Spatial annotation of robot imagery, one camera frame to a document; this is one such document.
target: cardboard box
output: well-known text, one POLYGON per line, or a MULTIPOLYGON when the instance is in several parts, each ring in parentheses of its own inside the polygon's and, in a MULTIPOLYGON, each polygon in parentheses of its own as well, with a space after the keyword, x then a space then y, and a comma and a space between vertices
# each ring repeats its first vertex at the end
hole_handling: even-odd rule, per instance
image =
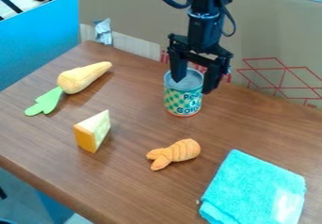
MULTIPOLYGON (((159 44, 164 61, 168 33, 187 31, 185 10, 161 0, 80 0, 80 9, 82 24, 109 17, 113 30, 159 44)), ((238 27, 233 37, 221 40, 234 53, 232 83, 322 107, 321 2, 233 0, 228 9, 238 27)))

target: wooden table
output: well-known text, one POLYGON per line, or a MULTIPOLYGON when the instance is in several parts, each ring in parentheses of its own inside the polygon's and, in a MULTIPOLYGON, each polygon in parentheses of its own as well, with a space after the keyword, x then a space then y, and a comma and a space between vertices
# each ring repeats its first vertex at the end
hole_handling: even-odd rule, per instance
POLYGON ((204 96, 201 113, 180 119, 162 105, 168 66, 85 42, 0 96, 0 165, 95 223, 204 223, 198 200, 231 149, 306 178, 300 223, 322 218, 322 114, 232 84, 204 96), (62 71, 103 60, 111 73, 65 96, 49 116, 24 109, 62 71), (95 154, 78 149, 72 126, 110 110, 112 130, 95 154), (145 154, 176 140, 200 142, 201 156, 150 171, 145 154))

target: green can label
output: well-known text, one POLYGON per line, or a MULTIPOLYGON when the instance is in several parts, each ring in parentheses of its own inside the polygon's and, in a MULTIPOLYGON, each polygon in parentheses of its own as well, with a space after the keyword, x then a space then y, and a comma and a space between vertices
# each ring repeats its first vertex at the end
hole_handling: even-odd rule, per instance
POLYGON ((190 116, 199 112, 201 97, 201 88, 190 92, 167 87, 164 89, 165 108, 177 116, 190 116))

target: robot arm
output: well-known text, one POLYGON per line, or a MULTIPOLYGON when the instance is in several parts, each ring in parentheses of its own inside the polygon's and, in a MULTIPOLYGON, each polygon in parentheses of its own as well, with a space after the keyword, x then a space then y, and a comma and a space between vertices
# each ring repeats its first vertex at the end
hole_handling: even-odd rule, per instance
POLYGON ((219 45, 221 35, 230 37, 235 32, 235 22, 226 9, 233 0, 186 0, 179 4, 173 0, 163 0, 174 8, 187 8, 189 28, 187 36, 169 34, 169 60, 174 81, 180 82, 186 76, 187 62, 192 61, 207 68, 202 93, 210 93, 217 88, 223 74, 229 73, 233 54, 219 45), (223 31, 225 16, 233 24, 233 33, 223 31), (216 55, 215 60, 200 54, 216 55))

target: plush toy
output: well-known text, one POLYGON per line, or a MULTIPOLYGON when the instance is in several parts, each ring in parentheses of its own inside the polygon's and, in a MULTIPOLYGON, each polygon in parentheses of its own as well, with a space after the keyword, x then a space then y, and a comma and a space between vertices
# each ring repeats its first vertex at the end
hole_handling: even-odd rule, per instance
POLYGON ((173 145, 155 149, 147 153, 149 160, 154 160, 151 170, 165 168, 171 162, 180 162, 196 158, 201 153, 201 146, 192 138, 183 139, 173 145))
POLYGON ((111 67, 110 62, 99 62, 62 72, 57 78, 58 87, 38 97, 35 100, 36 103, 28 107, 24 113, 27 116, 34 116, 41 112, 46 115, 51 113, 56 108, 63 92, 74 94, 83 90, 111 67))
POLYGON ((110 62, 99 62, 82 68, 62 72, 57 78, 57 85, 64 92, 74 94, 86 88, 104 73, 106 73, 112 64, 110 62))

